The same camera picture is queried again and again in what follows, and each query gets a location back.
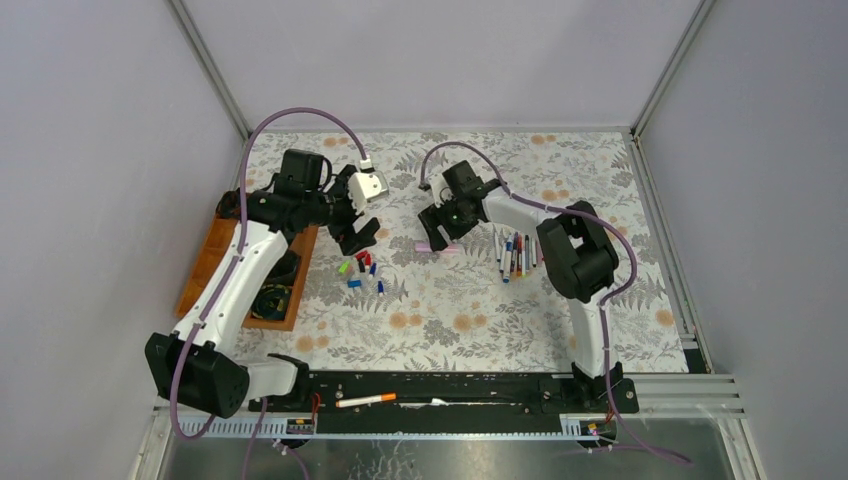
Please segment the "orange red ink pen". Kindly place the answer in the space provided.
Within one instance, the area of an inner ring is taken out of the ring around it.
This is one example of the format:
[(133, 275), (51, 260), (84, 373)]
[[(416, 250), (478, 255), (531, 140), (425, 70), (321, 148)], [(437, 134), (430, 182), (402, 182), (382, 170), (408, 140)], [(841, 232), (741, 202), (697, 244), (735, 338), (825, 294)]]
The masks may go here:
[(517, 258), (517, 266), (516, 266), (516, 271), (515, 271), (515, 277), (516, 277), (516, 278), (520, 278), (520, 277), (522, 277), (522, 276), (523, 276), (523, 270), (522, 270), (522, 250), (521, 250), (521, 248), (522, 248), (522, 241), (523, 241), (523, 240), (521, 239), (521, 237), (519, 237), (519, 240), (518, 240), (518, 249), (517, 249), (517, 252), (518, 252), (518, 258)]

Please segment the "blue cap white marker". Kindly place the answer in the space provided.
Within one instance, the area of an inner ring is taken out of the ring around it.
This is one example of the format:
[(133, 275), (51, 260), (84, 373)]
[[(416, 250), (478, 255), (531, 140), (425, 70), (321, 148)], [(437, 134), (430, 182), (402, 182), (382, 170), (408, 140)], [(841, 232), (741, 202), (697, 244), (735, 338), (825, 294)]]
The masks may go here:
[(510, 240), (507, 240), (504, 243), (504, 246), (503, 246), (501, 264), (500, 264), (500, 271), (501, 271), (501, 277), (502, 277), (503, 283), (509, 283), (510, 282), (511, 262), (512, 262), (512, 242)]

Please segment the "orange cap white marker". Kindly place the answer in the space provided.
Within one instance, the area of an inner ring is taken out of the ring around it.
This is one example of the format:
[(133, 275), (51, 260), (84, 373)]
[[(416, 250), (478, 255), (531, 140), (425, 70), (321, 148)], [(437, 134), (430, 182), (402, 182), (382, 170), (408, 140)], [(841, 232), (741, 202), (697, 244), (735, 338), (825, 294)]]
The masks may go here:
[(336, 401), (335, 406), (339, 409), (360, 407), (375, 403), (392, 402), (397, 399), (396, 393), (382, 393), (364, 397), (343, 398)]

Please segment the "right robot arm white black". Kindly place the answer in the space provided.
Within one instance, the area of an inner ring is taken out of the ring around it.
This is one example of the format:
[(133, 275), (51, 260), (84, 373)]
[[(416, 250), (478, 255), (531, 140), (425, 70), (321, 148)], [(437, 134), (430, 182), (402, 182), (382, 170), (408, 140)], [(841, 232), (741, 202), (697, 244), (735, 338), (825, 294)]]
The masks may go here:
[(419, 187), (433, 197), (418, 218), (434, 251), (480, 223), (508, 226), (538, 244), (551, 285), (568, 302), (577, 339), (571, 355), (575, 402), (589, 412), (607, 405), (621, 371), (599, 303), (612, 290), (619, 258), (593, 207), (585, 201), (544, 206), (510, 192), (499, 178), (483, 181), (466, 161)]

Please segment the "purple ink gel pen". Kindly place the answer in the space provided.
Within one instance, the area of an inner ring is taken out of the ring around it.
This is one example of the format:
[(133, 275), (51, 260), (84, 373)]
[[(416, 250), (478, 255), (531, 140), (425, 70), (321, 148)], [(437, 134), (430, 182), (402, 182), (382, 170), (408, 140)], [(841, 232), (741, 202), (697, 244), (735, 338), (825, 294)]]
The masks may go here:
[(509, 264), (509, 275), (512, 276), (516, 271), (517, 266), (517, 258), (518, 258), (518, 233), (514, 233), (512, 237), (511, 249), (510, 249), (510, 264)]

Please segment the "pink highlighter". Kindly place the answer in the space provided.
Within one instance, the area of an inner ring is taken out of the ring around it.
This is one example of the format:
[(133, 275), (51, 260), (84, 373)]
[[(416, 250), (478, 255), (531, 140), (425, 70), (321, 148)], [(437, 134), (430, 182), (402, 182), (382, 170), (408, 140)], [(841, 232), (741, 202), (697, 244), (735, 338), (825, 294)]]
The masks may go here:
[(432, 247), (429, 243), (416, 243), (414, 247), (418, 253), (460, 253), (463, 251), (463, 246), (458, 244), (449, 244), (447, 247), (438, 250)]

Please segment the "black cap white marker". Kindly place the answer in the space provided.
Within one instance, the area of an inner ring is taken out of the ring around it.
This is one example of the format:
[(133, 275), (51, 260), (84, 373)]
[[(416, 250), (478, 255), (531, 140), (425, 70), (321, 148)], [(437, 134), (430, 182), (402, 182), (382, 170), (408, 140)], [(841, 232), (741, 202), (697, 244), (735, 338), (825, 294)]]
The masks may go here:
[(493, 247), (496, 265), (500, 266), (502, 260), (502, 244), (500, 236), (496, 230), (493, 231)]

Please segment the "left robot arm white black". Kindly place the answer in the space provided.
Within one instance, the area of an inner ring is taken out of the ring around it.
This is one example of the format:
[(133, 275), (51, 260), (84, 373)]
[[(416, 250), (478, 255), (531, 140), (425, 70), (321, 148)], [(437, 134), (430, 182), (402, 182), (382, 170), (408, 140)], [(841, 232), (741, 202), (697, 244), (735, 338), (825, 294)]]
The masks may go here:
[(297, 149), (283, 155), (270, 186), (247, 194), (230, 246), (204, 290), (171, 333), (154, 333), (145, 345), (158, 395), (216, 417), (229, 418), (248, 400), (271, 397), (288, 411), (309, 401), (306, 363), (270, 354), (238, 363), (236, 337), (272, 269), (303, 230), (328, 230), (345, 255), (375, 245), (380, 228), (356, 221), (388, 192), (385, 176), (348, 164), (322, 189), (323, 156)]

